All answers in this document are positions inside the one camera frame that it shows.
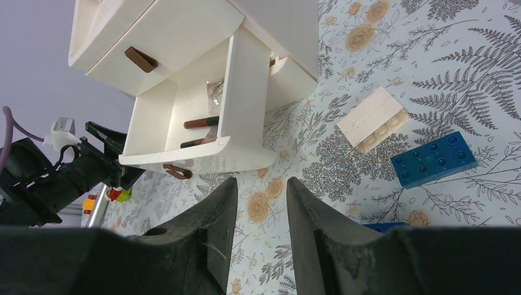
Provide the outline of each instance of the open drawer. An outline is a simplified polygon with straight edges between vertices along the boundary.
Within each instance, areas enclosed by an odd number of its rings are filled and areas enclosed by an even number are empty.
[[[271,165],[275,153],[262,147],[270,53],[241,26],[228,41],[137,96],[120,163],[161,172],[171,163],[194,173]],[[181,149],[181,143],[209,132],[183,123],[208,117],[206,82],[223,77],[216,141]]]

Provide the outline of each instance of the lego stud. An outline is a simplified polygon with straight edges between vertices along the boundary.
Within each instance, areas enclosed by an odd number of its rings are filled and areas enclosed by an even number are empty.
[[[398,125],[398,123],[400,123],[400,118],[398,116],[394,116],[392,118],[389,119],[389,121],[387,121],[387,123],[385,123],[385,125],[389,126],[389,128],[393,128],[395,126]]]
[[[397,165],[403,165],[405,163],[405,160],[404,158],[402,157],[398,157],[394,160],[394,162],[397,164]]]
[[[439,146],[436,143],[429,145],[429,151],[431,152],[437,152],[439,150]]]
[[[400,174],[400,177],[403,179],[403,180],[407,180],[410,178],[410,173],[407,172],[407,171],[403,171],[402,174]]]
[[[375,134],[379,138],[386,138],[387,136],[389,136],[389,134],[391,134],[391,130],[384,125],[384,126],[378,128],[378,130],[376,130]]]
[[[467,153],[463,152],[463,151],[457,152],[456,153],[456,159],[458,159],[460,161],[464,161],[465,159],[467,159]]]
[[[429,168],[427,168],[427,166],[425,166],[425,165],[420,165],[418,167],[418,172],[420,172],[421,174],[425,174],[425,173],[429,172]]]
[[[445,167],[447,165],[447,160],[445,160],[445,159],[437,159],[436,160],[436,165],[438,167]]]
[[[364,145],[363,145],[363,144],[359,144],[359,145],[355,146],[355,149],[357,149],[357,150],[359,150],[359,151],[361,151],[361,152],[365,152],[365,151],[364,151]]]
[[[420,153],[420,151],[413,151],[413,152],[411,153],[411,156],[412,156],[414,159],[417,159],[417,158],[419,158],[419,157],[421,156],[421,153]]]
[[[366,140],[364,140],[364,144],[366,146],[372,146],[375,143],[375,141],[376,141],[376,138],[374,136],[372,136],[372,135],[369,135],[366,138]]]
[[[449,137],[447,138],[447,142],[448,142],[450,145],[452,145],[452,146],[453,146],[454,144],[458,143],[458,141],[459,141],[459,139],[458,139],[457,137],[455,137],[455,136],[449,136]]]

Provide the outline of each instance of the drawer handle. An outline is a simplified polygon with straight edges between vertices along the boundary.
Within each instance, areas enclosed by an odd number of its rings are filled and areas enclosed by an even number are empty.
[[[194,175],[190,170],[176,167],[172,164],[163,164],[163,168],[166,169],[168,174],[179,180],[191,179],[192,175]]]
[[[158,66],[157,60],[146,55],[145,53],[142,53],[141,51],[135,49],[132,46],[130,46],[125,51],[125,55],[128,57],[129,60],[135,63],[136,66],[139,66],[139,68],[142,69],[145,73],[153,71]]]

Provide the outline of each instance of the clear plastic bag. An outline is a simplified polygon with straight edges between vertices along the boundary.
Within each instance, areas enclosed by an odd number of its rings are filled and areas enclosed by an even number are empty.
[[[209,81],[206,82],[206,90],[208,91],[208,114],[210,116],[218,116],[221,111],[223,89],[224,78],[213,83]]]

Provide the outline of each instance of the floral patterned surface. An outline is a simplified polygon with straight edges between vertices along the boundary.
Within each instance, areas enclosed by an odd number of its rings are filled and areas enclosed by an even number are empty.
[[[178,181],[146,172],[104,227],[142,234],[209,194],[239,185],[228,294],[295,294],[286,181],[360,223],[521,224],[521,15],[499,0],[321,0],[316,92],[266,115],[264,146],[279,156],[257,171]],[[367,155],[336,123],[384,86],[412,119]],[[473,170],[409,190],[390,157],[460,131]]]

